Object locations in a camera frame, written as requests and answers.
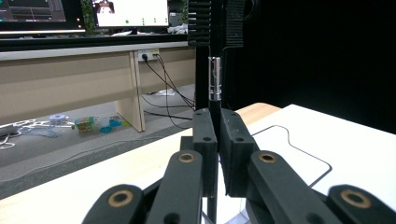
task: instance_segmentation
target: desk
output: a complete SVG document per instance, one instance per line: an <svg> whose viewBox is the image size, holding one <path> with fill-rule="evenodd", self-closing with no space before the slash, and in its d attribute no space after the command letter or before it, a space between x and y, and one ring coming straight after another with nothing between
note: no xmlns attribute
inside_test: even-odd
<svg viewBox="0 0 396 224"><path fill-rule="evenodd" d="M250 125L277 110L255 104L238 113ZM110 187L134 184L144 189L160 179L169 158L179 151L180 136L186 135L192 135L192 129L5 198L0 201L0 223L81 223Z"/></svg>
<svg viewBox="0 0 396 224"><path fill-rule="evenodd" d="M0 125L116 101L118 113L145 131L141 94L164 85L138 61L140 49L160 49L177 86L195 83L187 41L0 52Z"/></svg>
<svg viewBox="0 0 396 224"><path fill-rule="evenodd" d="M255 138L261 133L260 148L280 154L312 189L327 195L333 186L356 186L396 212L396 134L298 105L285 106L248 130ZM306 160L312 157L319 163Z"/></svg>

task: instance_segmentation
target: floor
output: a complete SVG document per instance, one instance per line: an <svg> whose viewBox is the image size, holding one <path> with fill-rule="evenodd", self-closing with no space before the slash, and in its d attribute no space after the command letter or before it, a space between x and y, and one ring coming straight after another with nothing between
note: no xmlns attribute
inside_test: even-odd
<svg viewBox="0 0 396 224"><path fill-rule="evenodd" d="M177 89L188 99L194 99L194 85ZM165 94L164 91L159 91L145 94L143 98L146 130L142 133L137 132L128 123L123 122L123 125L113 128L110 133L100 133L98 128L92 132L80 133L78 129L70 127L55 127L50 130L46 128L34 129L20 136L9 138L8 142L15 144L15 147L0 150L0 186L2 186L0 198L59 177L59 175L52 176L49 171L54 170L56 167L62 167L61 165L67 162L77 161L79 158L93 155L93 153L104 151L122 143L158 140L172 132L179 132L184 128L191 127L190 119L192 118L193 110L186 106L187 104L179 94L172 92ZM168 112L178 118L170 119L167 117ZM162 114L165 117L152 115L152 113ZM92 116L98 117L98 120L118 116L114 102L65 111L60 114L66 115L68 120L73 122L75 119ZM36 120L49 120L49 117L50 115L37 118ZM81 164L79 168L88 165L90 163L86 162ZM64 169L66 171L62 171L61 175L76 171L76 168ZM43 175L40 175L35 178L23 179L43 171L46 171L46 173L42 174L47 178L43 179ZM21 182L25 182L25 186L17 187Z"/></svg>

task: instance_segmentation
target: screen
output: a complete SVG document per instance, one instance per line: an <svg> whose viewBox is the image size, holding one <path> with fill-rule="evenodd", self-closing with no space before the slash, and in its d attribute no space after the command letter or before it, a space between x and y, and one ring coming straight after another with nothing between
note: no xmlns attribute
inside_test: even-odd
<svg viewBox="0 0 396 224"><path fill-rule="evenodd" d="M168 26L167 0L92 0L97 27Z"/></svg>
<svg viewBox="0 0 396 224"><path fill-rule="evenodd" d="M79 0L0 0L0 35L83 32Z"/></svg>

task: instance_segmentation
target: wall socket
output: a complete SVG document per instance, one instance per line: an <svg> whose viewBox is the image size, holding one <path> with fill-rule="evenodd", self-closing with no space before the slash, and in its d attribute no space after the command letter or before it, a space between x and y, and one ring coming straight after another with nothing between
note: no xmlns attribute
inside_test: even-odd
<svg viewBox="0 0 396 224"><path fill-rule="evenodd" d="M146 54L148 56L148 61L150 60L157 60L157 57L154 56L154 54L160 54L159 49L141 49L137 52L137 57L139 62L145 61L143 59L143 54Z"/></svg>

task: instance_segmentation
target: desk leg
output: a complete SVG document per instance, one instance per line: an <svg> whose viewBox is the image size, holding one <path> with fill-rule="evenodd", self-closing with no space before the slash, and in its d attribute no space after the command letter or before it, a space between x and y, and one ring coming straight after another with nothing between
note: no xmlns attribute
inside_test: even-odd
<svg viewBox="0 0 396 224"><path fill-rule="evenodd" d="M131 67L131 98L116 102L117 112L138 131L146 130L143 105L141 104L140 73L137 51L129 52Z"/></svg>

